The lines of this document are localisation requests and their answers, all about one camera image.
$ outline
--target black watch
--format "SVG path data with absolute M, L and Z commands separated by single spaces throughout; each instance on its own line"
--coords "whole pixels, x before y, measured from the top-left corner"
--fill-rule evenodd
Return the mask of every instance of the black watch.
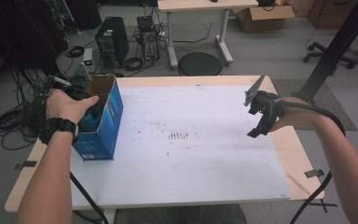
M 42 130 L 39 138 L 43 144 L 48 144 L 51 136 L 55 132 L 70 132 L 74 135 L 73 142 L 77 139 L 78 127 L 69 119 L 53 118 L 46 120 L 46 126 Z

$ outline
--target gray floor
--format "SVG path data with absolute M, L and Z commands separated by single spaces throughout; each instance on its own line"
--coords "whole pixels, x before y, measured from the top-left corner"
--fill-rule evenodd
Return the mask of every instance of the gray floor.
M 102 16 L 109 15 L 111 11 L 109 8 L 103 7 L 101 9 L 101 12 L 103 12 Z M 176 44 L 179 47 L 176 51 L 178 58 L 189 52 L 203 51 L 211 53 L 223 61 L 223 56 L 213 41 L 213 36 L 219 32 L 219 26 L 218 22 L 213 23 L 209 37 L 197 45 Z M 197 23 L 188 26 L 176 25 L 174 29 L 176 40 L 200 39 L 205 36 L 207 31 L 204 25 Z M 129 35 L 132 34 L 133 30 L 133 27 L 127 27 Z M 84 31 L 82 35 L 68 33 L 70 45 L 84 45 L 90 42 L 93 40 L 95 31 Z M 318 41 L 328 45 L 335 33 L 336 30 L 315 30 L 307 19 L 292 19 L 286 20 L 283 29 L 280 31 L 246 34 L 240 30 L 234 20 L 230 19 L 227 25 L 226 42 L 235 62 L 231 66 L 224 68 L 223 76 L 264 73 L 271 78 L 307 79 L 317 64 L 318 59 L 310 59 L 308 63 L 302 62 L 303 57 L 307 53 L 306 42 Z M 131 43 L 130 56 L 134 54 L 135 48 L 136 45 Z M 163 60 L 160 63 L 134 76 L 178 76 L 177 72 L 172 71 L 168 66 L 164 51 L 161 54 Z M 348 54 L 358 59 L 358 43 L 352 46 Z M 66 70 L 70 64 L 70 60 L 66 59 L 63 55 L 59 57 L 57 62 L 63 70 Z M 0 115 L 16 105 L 16 86 L 7 69 L 6 67 L 0 70 Z M 71 75 L 74 71 L 75 68 L 71 67 L 68 74 Z M 120 72 L 126 76 L 132 74 L 132 72 L 124 70 L 117 70 L 115 72 Z M 335 74 L 329 77 L 326 83 L 341 102 L 358 130 L 358 66 L 349 70 L 345 68 L 345 63 L 340 63 Z M 328 167 L 315 133 L 312 131 L 297 131 L 297 134 L 314 168 L 323 169 L 327 172 Z M 348 132 L 347 136 L 358 148 L 358 131 Z M 6 139 L 6 144 L 21 146 L 24 144 L 21 139 L 14 133 Z M 15 214 L 6 212 L 4 205 L 20 174 L 20 171 L 14 169 L 14 167 L 17 163 L 26 160 L 30 150 L 31 147 L 16 151 L 4 150 L 1 147 L 0 137 L 0 224 L 13 223 L 15 219 Z M 324 201 L 339 205 L 333 183 L 330 183 L 325 190 Z M 300 202 L 248 203 L 243 204 L 242 208 L 248 223 L 288 223 L 300 205 Z M 74 217 L 73 223 L 87 222 Z M 320 206 L 309 206 L 299 218 L 298 223 L 349 222 L 340 207 L 329 207 L 328 213 L 325 213 Z

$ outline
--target blue cardboard box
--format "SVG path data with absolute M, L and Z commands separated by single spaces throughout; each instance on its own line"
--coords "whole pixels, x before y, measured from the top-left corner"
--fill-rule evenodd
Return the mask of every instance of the blue cardboard box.
M 99 104 L 103 105 L 101 122 L 96 132 L 79 133 L 73 147 L 85 161 L 112 160 L 123 112 L 116 77 L 91 76 L 87 92 L 100 97 Z

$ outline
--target forearm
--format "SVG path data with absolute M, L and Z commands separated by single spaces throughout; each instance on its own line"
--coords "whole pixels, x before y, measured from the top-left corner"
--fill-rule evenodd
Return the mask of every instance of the forearm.
M 358 223 L 358 152 L 327 117 L 318 117 L 313 128 L 321 139 L 324 154 L 348 219 Z
M 71 223 L 72 134 L 56 132 L 21 201 L 16 223 Z

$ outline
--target hand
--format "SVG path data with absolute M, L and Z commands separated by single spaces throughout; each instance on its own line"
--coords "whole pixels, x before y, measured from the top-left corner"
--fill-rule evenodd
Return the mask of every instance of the hand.
M 73 123 L 78 124 L 86 113 L 86 110 L 97 102 L 98 96 L 76 101 L 61 90 L 50 90 L 46 107 L 46 118 L 69 119 Z
M 308 105 L 306 102 L 296 97 L 283 97 L 282 100 L 284 102 Z M 313 127 L 316 120 L 322 116 L 323 115 L 320 115 L 307 109 L 285 107 L 284 116 L 279 117 L 279 120 L 275 122 L 270 132 L 274 132 L 285 126 Z

